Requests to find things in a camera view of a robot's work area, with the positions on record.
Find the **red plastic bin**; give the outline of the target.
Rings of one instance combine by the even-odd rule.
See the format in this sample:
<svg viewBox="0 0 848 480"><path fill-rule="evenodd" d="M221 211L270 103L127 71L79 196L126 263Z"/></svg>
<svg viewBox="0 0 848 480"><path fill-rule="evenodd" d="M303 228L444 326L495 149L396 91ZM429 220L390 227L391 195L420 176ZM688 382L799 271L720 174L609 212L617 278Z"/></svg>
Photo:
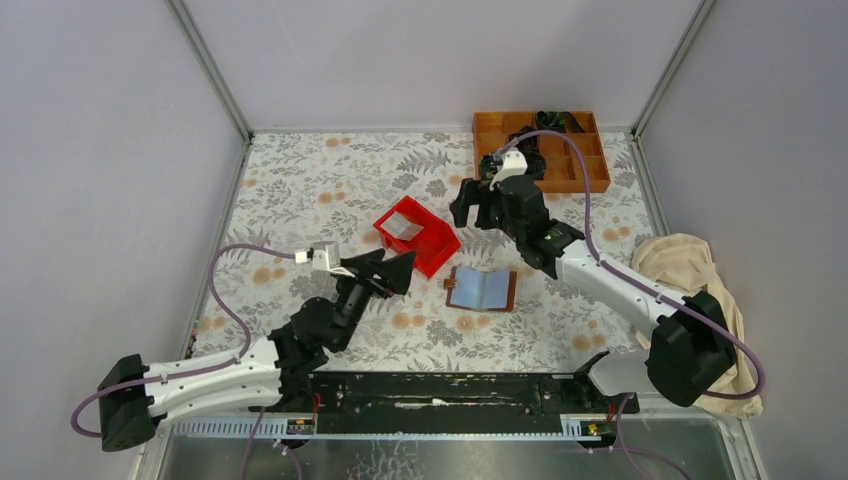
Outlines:
<svg viewBox="0 0 848 480"><path fill-rule="evenodd" d="M406 223L416 225L420 230L401 238L388 227L393 217L402 217ZM415 268L427 278L432 278L460 248L460 240L453 228L410 196L399 200L373 226L385 248L399 254L414 251Z"/></svg>

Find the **brown leather card holder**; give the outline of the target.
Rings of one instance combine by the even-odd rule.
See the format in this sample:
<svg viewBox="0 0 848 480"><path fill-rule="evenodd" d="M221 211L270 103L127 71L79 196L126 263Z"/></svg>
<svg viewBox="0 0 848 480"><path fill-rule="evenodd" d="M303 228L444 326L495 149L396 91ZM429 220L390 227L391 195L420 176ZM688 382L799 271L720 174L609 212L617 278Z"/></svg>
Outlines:
<svg viewBox="0 0 848 480"><path fill-rule="evenodd" d="M443 281L445 306L475 312L512 312L517 280L518 273L512 270L485 272L453 267Z"/></svg>

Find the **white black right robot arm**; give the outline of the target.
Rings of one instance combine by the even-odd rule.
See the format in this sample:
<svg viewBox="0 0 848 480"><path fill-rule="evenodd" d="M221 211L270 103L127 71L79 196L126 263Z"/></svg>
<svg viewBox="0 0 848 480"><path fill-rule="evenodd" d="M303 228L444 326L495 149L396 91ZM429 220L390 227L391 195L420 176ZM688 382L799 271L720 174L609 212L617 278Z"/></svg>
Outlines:
<svg viewBox="0 0 848 480"><path fill-rule="evenodd" d="M476 228L497 229L530 267L573 285L618 313L650 342L646 349L605 353L583 366L575 402L597 412L622 394L654 393L688 407L737 364L719 302L653 283L603 256L588 234L551 218L541 190L526 175L503 181L462 180L449 209L463 228L477 207Z"/></svg>

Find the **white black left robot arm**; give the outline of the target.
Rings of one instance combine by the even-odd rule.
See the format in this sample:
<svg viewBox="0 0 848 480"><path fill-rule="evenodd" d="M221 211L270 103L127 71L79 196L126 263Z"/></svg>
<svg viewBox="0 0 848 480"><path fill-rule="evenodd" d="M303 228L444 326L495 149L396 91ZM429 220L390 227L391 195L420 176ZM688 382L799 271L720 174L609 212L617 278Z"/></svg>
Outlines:
<svg viewBox="0 0 848 480"><path fill-rule="evenodd" d="M345 350L370 302L408 292L416 255L387 257L379 248L343 258L334 242L276 252L335 281L335 295L306 300L283 326L253 336L244 321L242 346L216 354L146 364L140 355L113 366L95 396L104 452L134 448L178 421L239 408L296 411L309 401L310 376Z"/></svg>

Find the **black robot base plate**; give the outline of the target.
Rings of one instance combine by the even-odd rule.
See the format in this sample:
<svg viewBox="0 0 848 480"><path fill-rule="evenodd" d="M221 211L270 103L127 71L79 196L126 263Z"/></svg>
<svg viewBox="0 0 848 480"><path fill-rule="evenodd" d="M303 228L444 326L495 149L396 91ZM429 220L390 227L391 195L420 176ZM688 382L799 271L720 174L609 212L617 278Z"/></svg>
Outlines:
<svg viewBox="0 0 848 480"><path fill-rule="evenodd" d="M562 434L566 416L600 422L639 410L605 396L584 373L319 371L269 407L303 414L320 434Z"/></svg>

